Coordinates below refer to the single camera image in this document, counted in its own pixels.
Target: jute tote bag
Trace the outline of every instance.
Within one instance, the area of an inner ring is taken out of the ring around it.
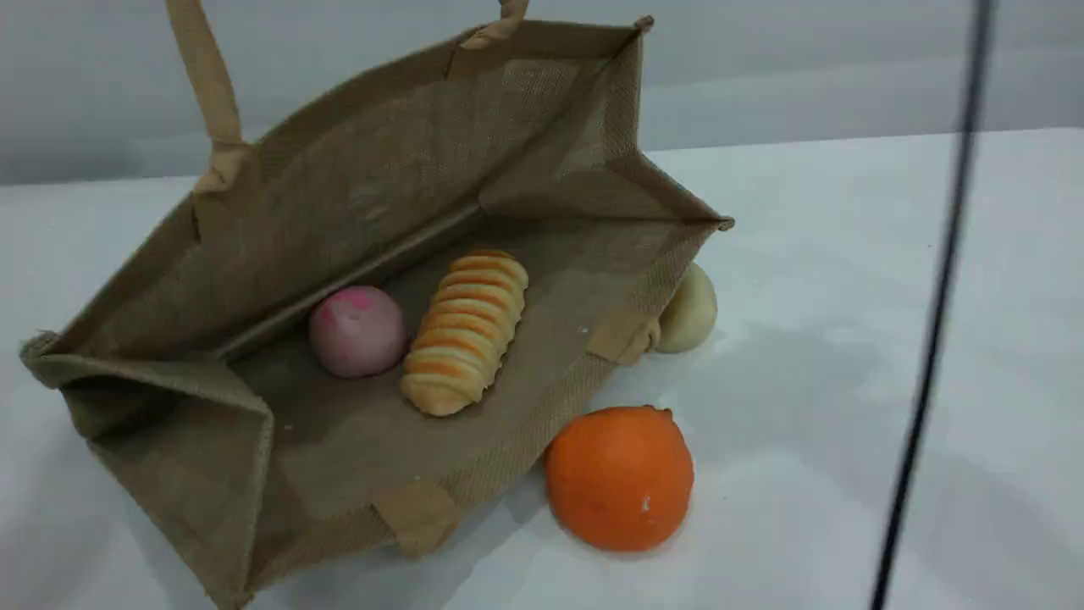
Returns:
[[[248,143],[198,0],[166,3],[210,167],[23,360],[220,608],[343,554],[433,551],[650,348],[689,261],[732,224],[637,150],[651,21],[524,21],[508,0]],[[380,285],[414,329],[474,247],[531,280],[480,404],[428,418],[401,369],[320,368],[306,319],[323,297]]]

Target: white table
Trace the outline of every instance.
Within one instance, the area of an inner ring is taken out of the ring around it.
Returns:
[[[902,442],[952,138],[668,151],[738,219],[698,258],[718,330],[614,376],[597,406],[675,411],[697,464],[651,557],[570,541],[529,477],[439,555],[374,553],[254,609],[863,608]],[[981,140],[965,258],[895,610],[1084,607],[1084,131]],[[60,329],[192,178],[0,189],[5,608],[210,608],[15,356]]]

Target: black wire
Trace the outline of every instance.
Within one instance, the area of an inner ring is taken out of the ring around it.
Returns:
[[[914,414],[911,418],[911,428],[907,431],[907,444],[904,447],[903,459],[896,473],[895,496],[892,499],[892,512],[889,517],[888,528],[885,530],[880,564],[877,569],[877,582],[869,601],[870,610],[885,608],[889,588],[892,585],[892,566],[895,562],[896,547],[906,517],[907,493],[911,491],[911,482],[914,479],[915,463],[921,450],[922,434],[926,429],[926,415],[930,408],[930,397],[937,382],[938,365],[941,360],[941,336],[949,312],[953,283],[956,278],[956,252],[971,181],[975,131],[979,124],[983,83],[990,54],[991,29],[994,25],[993,4],[994,0],[976,0],[975,14],[971,20],[967,89],[964,93],[964,105],[959,117],[955,183],[953,184],[952,198],[949,200],[949,220],[942,235],[941,270],[934,286],[933,307],[930,309],[930,321],[927,326],[926,350],[918,392],[916,393]]]

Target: orange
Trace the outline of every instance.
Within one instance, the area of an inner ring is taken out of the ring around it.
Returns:
[[[545,469],[554,516],[603,550],[650,550],[688,511],[693,457],[669,410],[582,416],[554,439]]]

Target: pink ball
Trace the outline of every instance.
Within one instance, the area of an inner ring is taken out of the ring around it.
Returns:
[[[399,304],[371,285],[336,291],[309,319],[309,345],[336,377],[383,373],[399,362],[405,343]]]

